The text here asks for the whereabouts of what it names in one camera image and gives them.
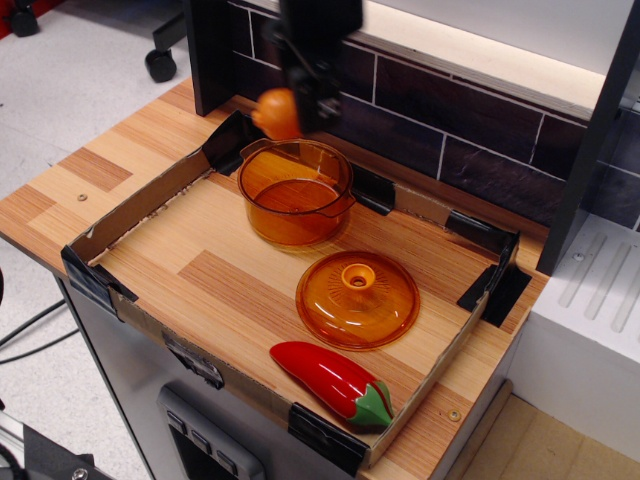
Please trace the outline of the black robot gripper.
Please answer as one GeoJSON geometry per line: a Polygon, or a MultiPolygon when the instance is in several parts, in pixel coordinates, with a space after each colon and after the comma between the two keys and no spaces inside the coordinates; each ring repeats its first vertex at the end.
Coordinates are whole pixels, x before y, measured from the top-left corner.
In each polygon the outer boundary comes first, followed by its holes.
{"type": "Polygon", "coordinates": [[[287,85],[293,89],[303,134],[327,130],[342,118],[336,63],[342,41],[363,25],[361,0],[292,0],[266,26],[287,85]]]}

